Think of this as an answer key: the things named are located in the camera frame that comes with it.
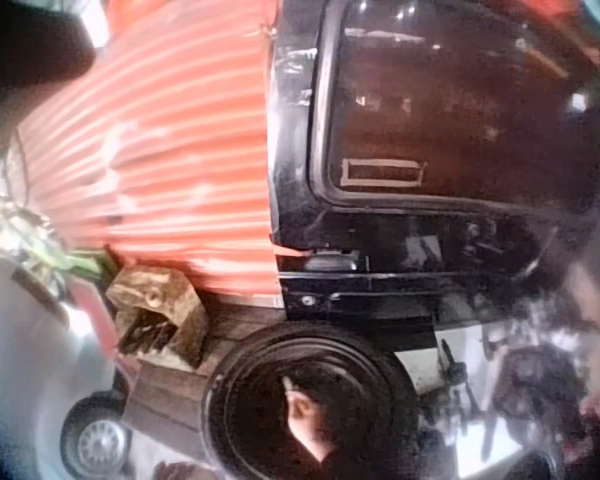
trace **car wheel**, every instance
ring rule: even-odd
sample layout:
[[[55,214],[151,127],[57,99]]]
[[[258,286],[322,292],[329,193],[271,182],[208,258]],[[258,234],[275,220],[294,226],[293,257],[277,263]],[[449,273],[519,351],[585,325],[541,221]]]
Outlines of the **car wheel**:
[[[62,461],[76,479],[111,479],[125,465],[131,432],[122,425],[124,402],[90,397],[78,404],[62,427]]]
[[[408,463],[394,449],[411,445],[417,398],[397,358],[330,325],[286,322],[243,340],[207,384],[203,441],[219,469],[245,480],[318,474],[315,460],[288,433],[285,376],[320,403],[329,402],[327,395],[338,400],[341,446],[382,452],[397,468]],[[326,389],[312,391],[318,385]]]

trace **black tire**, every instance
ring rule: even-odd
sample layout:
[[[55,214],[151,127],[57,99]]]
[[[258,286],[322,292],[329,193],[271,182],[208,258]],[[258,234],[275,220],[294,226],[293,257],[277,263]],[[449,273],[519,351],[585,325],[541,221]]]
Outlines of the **black tire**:
[[[79,480],[111,479],[127,462],[131,447],[131,432],[122,426],[120,419],[124,411],[124,400],[114,396],[93,396],[78,402],[62,427],[60,455],[67,471]],[[78,453],[80,435],[98,420],[115,422],[124,431],[124,446],[119,460],[108,466],[106,471],[96,471],[82,462]]]
[[[298,352],[305,351],[313,353],[306,353],[308,356],[300,358],[298,355],[303,354]],[[370,456],[383,452],[385,466],[391,462],[405,465],[403,460],[410,458],[409,449],[417,427],[417,397],[411,378],[395,355],[381,352],[366,340],[331,325],[285,322],[263,329],[238,344],[222,360],[207,384],[201,419],[203,441],[208,456],[218,468],[241,480],[310,478],[317,474],[315,463],[302,457],[306,456],[306,452],[300,449],[302,453],[298,453],[290,446],[295,442],[289,440],[286,433],[284,390],[281,382],[276,380],[281,370],[268,368],[287,361],[285,354],[289,355],[288,365],[291,366],[325,355],[326,358],[336,358],[340,366],[346,362],[349,368],[344,370],[348,373],[358,374],[364,370],[364,375],[356,377],[356,381],[363,378],[366,381],[366,384],[359,383],[364,389],[359,403],[367,409],[358,410],[365,415],[355,420],[361,424],[360,428],[364,424],[365,430],[360,434],[364,440],[355,446],[355,451],[366,452]],[[344,378],[336,379],[338,385],[342,385],[346,375]],[[245,400],[248,395],[257,395],[255,398],[262,402]],[[370,405],[373,405],[373,411],[368,409]],[[255,431],[239,426],[242,423],[240,418],[255,419],[248,420]],[[268,440],[269,436],[263,433],[263,429],[268,433],[274,432],[273,439]],[[269,457],[265,457],[269,453],[256,453],[247,458],[252,450],[241,445],[249,443],[252,446],[257,443],[259,452],[275,452],[271,455],[276,461],[268,462]],[[398,445],[404,448],[397,451]],[[272,463],[284,465],[272,466]]]

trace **spare tire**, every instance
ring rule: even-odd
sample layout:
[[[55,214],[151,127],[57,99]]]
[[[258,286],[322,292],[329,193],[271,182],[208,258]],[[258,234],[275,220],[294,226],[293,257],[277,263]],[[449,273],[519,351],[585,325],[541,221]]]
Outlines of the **spare tire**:
[[[285,376],[334,407],[339,424],[334,433],[344,433],[341,447],[376,460],[382,452],[385,466],[410,468],[417,397],[395,355],[331,325],[286,322],[241,342],[208,383],[203,439],[225,474],[240,479],[317,474],[318,465],[287,428]]]

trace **vehicle body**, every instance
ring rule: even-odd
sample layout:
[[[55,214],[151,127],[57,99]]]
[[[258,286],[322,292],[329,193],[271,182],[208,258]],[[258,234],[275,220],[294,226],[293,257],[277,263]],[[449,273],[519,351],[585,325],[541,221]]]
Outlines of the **vehicle body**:
[[[563,306],[600,292],[600,40],[525,3],[172,2],[19,125],[35,207],[70,245],[356,330],[422,395],[457,390],[445,339],[493,413],[507,355],[600,317]]]

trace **silver car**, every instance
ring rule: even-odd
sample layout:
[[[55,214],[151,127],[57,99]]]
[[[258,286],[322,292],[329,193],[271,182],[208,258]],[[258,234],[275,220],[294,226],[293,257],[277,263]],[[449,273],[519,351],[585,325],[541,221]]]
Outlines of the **silver car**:
[[[124,474],[127,387],[96,330],[0,257],[0,464],[9,477]]]

